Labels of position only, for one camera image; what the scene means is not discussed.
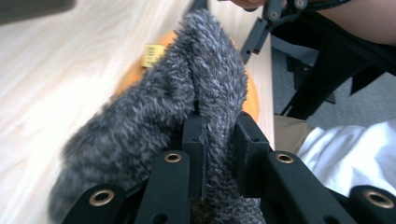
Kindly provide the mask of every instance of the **beige pants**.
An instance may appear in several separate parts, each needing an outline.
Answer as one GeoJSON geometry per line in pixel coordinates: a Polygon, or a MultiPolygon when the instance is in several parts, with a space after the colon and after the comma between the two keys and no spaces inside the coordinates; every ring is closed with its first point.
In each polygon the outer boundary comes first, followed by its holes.
{"type": "Polygon", "coordinates": [[[275,148],[297,154],[305,138],[314,130],[304,120],[274,116],[275,148]]]}

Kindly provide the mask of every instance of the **chair leg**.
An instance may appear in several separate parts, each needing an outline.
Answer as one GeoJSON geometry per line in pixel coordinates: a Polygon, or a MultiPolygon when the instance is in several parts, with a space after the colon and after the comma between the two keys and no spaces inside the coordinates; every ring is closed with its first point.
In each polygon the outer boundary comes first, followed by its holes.
{"type": "Polygon", "coordinates": [[[291,107],[288,117],[308,119],[333,91],[368,65],[361,56],[326,38],[314,68],[284,112],[291,107]]]}

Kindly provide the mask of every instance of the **orange object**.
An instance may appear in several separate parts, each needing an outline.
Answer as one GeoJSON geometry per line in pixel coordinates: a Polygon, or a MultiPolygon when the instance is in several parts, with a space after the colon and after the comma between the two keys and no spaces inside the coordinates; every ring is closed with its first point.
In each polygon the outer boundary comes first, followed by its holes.
{"type": "MultiPolygon", "coordinates": [[[[163,45],[167,47],[168,45],[174,42],[176,38],[176,34],[174,32],[163,36],[160,40],[157,41],[156,44],[163,45]]],[[[146,68],[142,66],[143,58],[139,59],[135,62],[125,76],[120,81],[118,87],[116,88],[116,95],[121,94],[132,84],[141,80],[143,74],[146,72],[146,68]]],[[[257,122],[259,118],[259,97],[257,94],[256,85],[249,74],[248,70],[246,70],[247,75],[247,99],[243,104],[243,110],[250,114],[251,117],[257,122]]]]}

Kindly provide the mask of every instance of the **person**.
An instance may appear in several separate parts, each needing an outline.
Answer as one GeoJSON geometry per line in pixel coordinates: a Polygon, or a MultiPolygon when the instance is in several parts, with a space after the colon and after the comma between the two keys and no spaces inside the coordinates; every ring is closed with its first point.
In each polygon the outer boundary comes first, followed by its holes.
{"type": "MultiPolygon", "coordinates": [[[[240,7],[260,7],[265,0],[232,0],[240,7]]],[[[318,12],[349,33],[376,44],[396,46],[396,1],[351,0],[318,12]]]]}
{"type": "MultiPolygon", "coordinates": [[[[246,9],[265,3],[232,1],[246,9]]],[[[351,0],[318,13],[359,38],[396,46],[396,25],[390,22],[396,19],[396,1],[351,0]]],[[[354,186],[371,185],[396,195],[396,119],[323,130],[275,116],[275,140],[276,150],[296,154],[329,189],[347,196],[354,186]]]]}

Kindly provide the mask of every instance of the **white cloth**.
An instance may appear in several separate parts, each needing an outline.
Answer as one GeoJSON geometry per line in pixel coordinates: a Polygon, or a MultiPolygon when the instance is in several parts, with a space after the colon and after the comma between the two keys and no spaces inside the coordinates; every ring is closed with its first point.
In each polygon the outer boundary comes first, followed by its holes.
{"type": "Polygon", "coordinates": [[[358,185],[396,195],[396,119],[368,128],[316,128],[297,156],[324,186],[346,196],[358,185]]]}

